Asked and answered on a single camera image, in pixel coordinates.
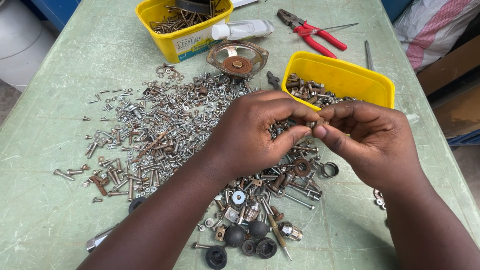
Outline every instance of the pliers jaw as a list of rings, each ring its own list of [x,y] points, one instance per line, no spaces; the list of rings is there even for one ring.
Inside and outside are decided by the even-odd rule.
[[[295,28],[299,26],[303,26],[303,23],[305,21],[301,20],[299,17],[296,15],[284,10],[284,9],[279,9],[276,13],[276,15],[282,20],[283,23],[285,23],[287,26],[295,30]]]

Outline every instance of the left hand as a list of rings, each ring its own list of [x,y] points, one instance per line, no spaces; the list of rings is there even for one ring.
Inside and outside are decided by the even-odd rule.
[[[220,118],[199,154],[225,173],[227,183],[258,173],[276,165],[298,140],[312,134],[309,127],[295,125],[272,140],[270,126],[288,117],[306,122],[320,119],[283,91],[264,90],[239,97]]]

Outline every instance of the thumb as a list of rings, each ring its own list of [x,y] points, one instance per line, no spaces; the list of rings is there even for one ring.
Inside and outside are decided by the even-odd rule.
[[[313,136],[319,138],[332,152],[341,156],[348,163],[355,162],[367,154],[365,145],[354,141],[338,129],[322,124],[313,129]]]
[[[292,148],[292,146],[296,145],[300,139],[310,135],[312,135],[312,130],[307,126],[291,126],[273,140],[270,145],[271,153],[280,159]]]

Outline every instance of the yellow tub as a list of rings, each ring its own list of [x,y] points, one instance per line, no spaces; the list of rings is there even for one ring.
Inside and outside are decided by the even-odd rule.
[[[222,42],[222,40],[212,39],[212,25],[224,24],[229,21],[230,13],[233,10],[233,4],[230,0],[222,0],[217,6],[217,10],[222,8],[226,8],[226,10],[210,20],[170,34],[155,33],[150,28],[149,23],[161,22],[163,16],[165,16],[165,20],[172,16],[174,13],[168,13],[168,8],[165,8],[164,5],[171,6],[173,4],[175,4],[175,0],[146,0],[135,8],[138,18],[147,28],[167,61],[178,63]]]
[[[288,93],[285,83],[288,75],[296,73],[304,80],[314,80],[325,85],[327,91],[337,97],[354,97],[383,107],[392,108],[395,99],[395,86],[392,81],[371,70],[306,51],[298,51],[290,57],[282,81],[282,90]],[[299,98],[295,100],[309,106],[314,111],[320,110]]]

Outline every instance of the worn green tabletop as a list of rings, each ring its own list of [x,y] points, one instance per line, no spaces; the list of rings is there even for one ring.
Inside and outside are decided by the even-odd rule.
[[[104,89],[141,88],[141,82],[153,80],[155,68],[165,61],[135,15],[137,4],[138,0],[83,0],[5,121],[0,131],[2,269],[74,269],[87,256],[85,242],[127,215],[124,197],[106,197],[92,204],[92,198],[100,195],[98,190],[81,185],[89,173],[70,182],[52,172],[76,169],[83,163],[97,169],[94,162],[99,155],[125,157],[118,149],[104,148],[87,160],[84,136],[114,125],[98,121],[113,115],[102,111],[103,102],[88,103],[94,94]],[[262,18],[276,25],[271,36],[253,40],[270,52],[268,64],[250,83],[263,89],[269,88],[266,71],[281,77],[292,53],[312,51],[277,18],[279,8],[319,27],[359,23],[331,32],[348,45],[346,51],[321,42],[340,59],[366,66],[363,42],[369,40],[376,71],[395,83],[395,108],[410,121],[428,178],[478,243],[479,211],[380,1],[259,0],[236,8],[231,20]],[[177,69],[186,78],[203,71],[216,73],[205,58],[203,53],[177,64]],[[104,100],[111,93],[101,97]],[[82,121],[84,115],[92,121]],[[273,199],[286,219],[303,230],[302,241],[288,241],[294,261],[288,261],[281,251],[261,260],[228,248],[227,269],[396,267],[392,239],[384,224],[386,212],[375,205],[372,189],[340,157],[321,142],[316,144],[322,149],[322,161],[340,167],[338,177],[317,180],[324,192],[321,201],[314,202],[317,208],[310,211],[288,199]],[[194,231],[176,268],[207,269],[205,251],[190,247],[196,241],[214,243],[213,232]],[[119,254],[141,255],[141,251]]]

